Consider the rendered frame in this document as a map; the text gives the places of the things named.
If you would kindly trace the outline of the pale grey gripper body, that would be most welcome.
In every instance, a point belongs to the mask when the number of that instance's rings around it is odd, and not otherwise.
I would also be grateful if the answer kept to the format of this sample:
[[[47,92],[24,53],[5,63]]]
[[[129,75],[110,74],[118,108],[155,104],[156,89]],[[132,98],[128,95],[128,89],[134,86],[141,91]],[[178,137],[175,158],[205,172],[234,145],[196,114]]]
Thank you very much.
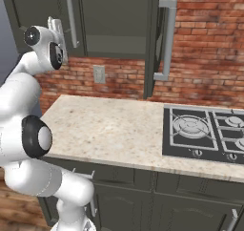
[[[63,63],[68,63],[68,54],[65,42],[65,36],[63,33],[62,23],[60,19],[54,19],[51,16],[48,18],[48,28],[53,32],[55,43],[63,51]]]

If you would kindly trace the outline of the open dark green cupboard door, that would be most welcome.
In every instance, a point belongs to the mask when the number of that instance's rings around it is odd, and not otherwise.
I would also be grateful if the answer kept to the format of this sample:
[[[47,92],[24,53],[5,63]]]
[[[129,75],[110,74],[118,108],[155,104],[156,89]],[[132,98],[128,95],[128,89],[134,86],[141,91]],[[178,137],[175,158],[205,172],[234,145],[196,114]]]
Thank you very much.
[[[164,31],[167,26],[166,8],[159,8],[159,0],[149,0],[146,32],[146,56],[143,98],[153,96],[153,74],[159,70],[163,56]]]

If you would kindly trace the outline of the dark green drawer front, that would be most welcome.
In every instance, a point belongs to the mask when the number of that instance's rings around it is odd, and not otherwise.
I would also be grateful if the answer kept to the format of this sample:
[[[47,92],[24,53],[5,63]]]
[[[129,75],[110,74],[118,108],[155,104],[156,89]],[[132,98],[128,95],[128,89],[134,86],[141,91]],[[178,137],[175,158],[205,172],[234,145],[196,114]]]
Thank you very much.
[[[133,183],[133,169],[130,168],[55,157],[43,157],[43,160],[79,174],[94,173],[92,179],[96,182]]]
[[[244,183],[158,173],[157,193],[244,203]]]

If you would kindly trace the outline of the black gas hob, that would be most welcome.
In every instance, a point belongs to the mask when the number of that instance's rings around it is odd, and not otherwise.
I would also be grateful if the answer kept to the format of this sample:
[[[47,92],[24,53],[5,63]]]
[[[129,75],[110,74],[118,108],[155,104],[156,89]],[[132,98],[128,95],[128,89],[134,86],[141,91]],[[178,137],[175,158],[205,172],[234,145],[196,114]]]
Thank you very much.
[[[165,104],[162,155],[244,164],[244,110]]]

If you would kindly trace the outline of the dark green base cupboard door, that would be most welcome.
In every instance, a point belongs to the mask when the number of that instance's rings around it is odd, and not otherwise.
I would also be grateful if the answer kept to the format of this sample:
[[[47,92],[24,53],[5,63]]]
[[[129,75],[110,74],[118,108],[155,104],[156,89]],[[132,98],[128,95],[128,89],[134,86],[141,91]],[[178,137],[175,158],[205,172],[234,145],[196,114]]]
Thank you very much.
[[[241,204],[155,194],[151,231],[224,231]]]
[[[132,188],[94,185],[95,217],[86,214],[97,231],[149,231],[151,193]]]

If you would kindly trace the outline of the dark green wall cupboard door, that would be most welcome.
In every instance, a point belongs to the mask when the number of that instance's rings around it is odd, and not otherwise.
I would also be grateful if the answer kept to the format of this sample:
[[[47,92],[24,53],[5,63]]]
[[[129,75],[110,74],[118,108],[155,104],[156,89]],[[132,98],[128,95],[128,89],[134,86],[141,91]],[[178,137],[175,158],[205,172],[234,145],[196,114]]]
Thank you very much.
[[[48,18],[60,19],[65,35],[68,56],[85,55],[80,1],[72,0],[74,19],[79,47],[74,48],[71,42],[71,28],[67,0],[4,0],[10,26],[17,50],[20,53],[30,52],[31,48],[24,42],[24,31],[30,26],[48,26]]]

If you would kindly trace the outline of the open dark green wall cupboard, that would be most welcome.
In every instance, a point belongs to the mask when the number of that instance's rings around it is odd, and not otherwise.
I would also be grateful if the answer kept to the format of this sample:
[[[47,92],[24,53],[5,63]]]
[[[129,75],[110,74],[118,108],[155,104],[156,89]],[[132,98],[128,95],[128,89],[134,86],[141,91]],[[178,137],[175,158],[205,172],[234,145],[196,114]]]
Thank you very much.
[[[82,0],[88,56],[144,59],[148,0]]]

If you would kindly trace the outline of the grey wall socket plate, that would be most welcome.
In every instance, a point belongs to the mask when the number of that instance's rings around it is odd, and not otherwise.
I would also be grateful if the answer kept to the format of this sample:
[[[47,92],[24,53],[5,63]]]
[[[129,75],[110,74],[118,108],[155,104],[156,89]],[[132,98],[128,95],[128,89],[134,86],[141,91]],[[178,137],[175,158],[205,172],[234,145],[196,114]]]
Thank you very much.
[[[105,84],[105,67],[104,66],[93,66],[93,79],[97,84]]]

